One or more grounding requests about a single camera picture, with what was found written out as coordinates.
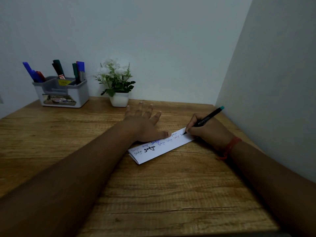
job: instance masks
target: pen holder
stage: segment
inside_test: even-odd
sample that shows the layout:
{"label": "pen holder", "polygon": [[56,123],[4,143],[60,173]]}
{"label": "pen holder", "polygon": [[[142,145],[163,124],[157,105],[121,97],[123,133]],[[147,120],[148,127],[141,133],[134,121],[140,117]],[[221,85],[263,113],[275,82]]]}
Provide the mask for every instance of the pen holder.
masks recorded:
{"label": "pen holder", "polygon": [[75,78],[62,80],[58,76],[48,76],[45,82],[33,82],[33,85],[44,106],[80,108],[89,100],[87,80],[76,84]]}

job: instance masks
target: hand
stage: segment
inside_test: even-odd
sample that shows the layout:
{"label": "hand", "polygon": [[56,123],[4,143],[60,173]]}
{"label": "hand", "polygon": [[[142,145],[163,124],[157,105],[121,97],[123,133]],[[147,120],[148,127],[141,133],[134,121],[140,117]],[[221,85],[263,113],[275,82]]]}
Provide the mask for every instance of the hand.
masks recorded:
{"label": "hand", "polygon": [[159,121],[161,111],[157,112],[156,115],[150,118],[153,107],[153,104],[150,104],[148,110],[143,115],[142,101],[138,104],[135,115],[132,115],[129,106],[126,107],[125,119],[123,120],[123,122],[126,123],[128,126],[135,127],[137,141],[149,142],[158,139],[165,139],[171,136],[171,132],[156,130],[155,125]]}
{"label": "hand", "polygon": [[201,137],[207,143],[212,145],[217,151],[224,151],[228,143],[235,137],[229,130],[224,127],[215,117],[211,118],[202,127],[193,127],[194,124],[206,117],[208,114],[195,113],[185,131],[191,135]]}

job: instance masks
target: flower pot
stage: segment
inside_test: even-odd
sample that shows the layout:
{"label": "flower pot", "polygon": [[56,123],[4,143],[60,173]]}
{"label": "flower pot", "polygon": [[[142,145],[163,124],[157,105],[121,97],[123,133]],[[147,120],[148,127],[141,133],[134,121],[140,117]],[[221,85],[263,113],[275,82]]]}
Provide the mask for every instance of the flower pot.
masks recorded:
{"label": "flower pot", "polygon": [[113,97],[110,96],[110,101],[114,107],[127,107],[129,93],[115,93]]}

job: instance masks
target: wooden desk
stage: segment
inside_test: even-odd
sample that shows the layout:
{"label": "wooden desk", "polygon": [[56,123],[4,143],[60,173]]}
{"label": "wooden desk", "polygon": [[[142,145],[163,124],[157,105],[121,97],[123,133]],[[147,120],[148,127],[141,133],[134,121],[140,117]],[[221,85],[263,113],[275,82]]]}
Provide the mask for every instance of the wooden desk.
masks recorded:
{"label": "wooden desk", "polygon": [[[132,109],[138,100],[130,100]],[[159,130],[186,126],[211,105],[160,101]],[[124,117],[124,108],[91,97],[80,109],[42,107],[39,101],[0,120],[0,196],[87,144]],[[222,113],[216,116],[251,141]],[[278,230],[243,180],[202,141],[144,164],[125,154],[78,236],[162,236]]]}

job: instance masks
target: forearm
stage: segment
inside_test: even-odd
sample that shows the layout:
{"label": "forearm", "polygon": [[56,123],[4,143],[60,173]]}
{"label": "forearm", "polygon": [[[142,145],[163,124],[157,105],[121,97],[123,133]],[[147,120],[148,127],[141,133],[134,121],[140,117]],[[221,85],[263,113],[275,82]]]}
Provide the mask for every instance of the forearm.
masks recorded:
{"label": "forearm", "polygon": [[245,142],[230,156],[293,236],[316,236],[316,184]]}
{"label": "forearm", "polygon": [[134,142],[132,130],[120,125],[0,199],[0,235],[73,235]]}

